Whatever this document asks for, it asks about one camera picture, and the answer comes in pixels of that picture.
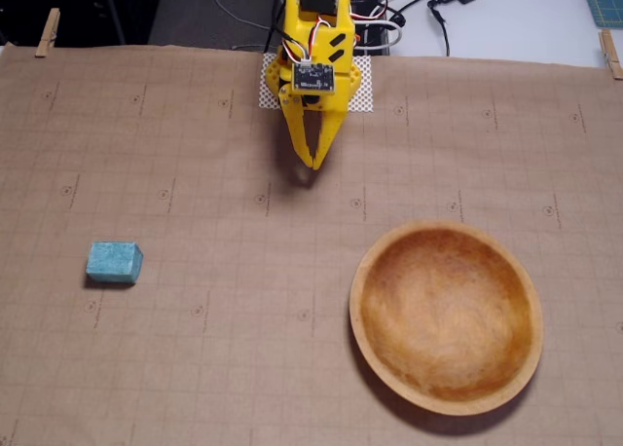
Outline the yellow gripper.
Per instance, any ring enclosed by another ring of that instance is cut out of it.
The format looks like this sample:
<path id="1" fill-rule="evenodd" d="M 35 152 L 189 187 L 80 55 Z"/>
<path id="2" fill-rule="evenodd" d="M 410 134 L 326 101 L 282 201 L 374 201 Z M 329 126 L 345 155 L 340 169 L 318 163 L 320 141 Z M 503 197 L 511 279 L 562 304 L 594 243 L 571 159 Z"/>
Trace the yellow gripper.
<path id="1" fill-rule="evenodd" d="M 278 98 L 292 147 L 319 170 L 348 114 L 355 94 L 355 26 L 350 19 L 288 19 L 275 59 Z M 320 113 L 316 152 L 306 138 L 304 112 Z"/>

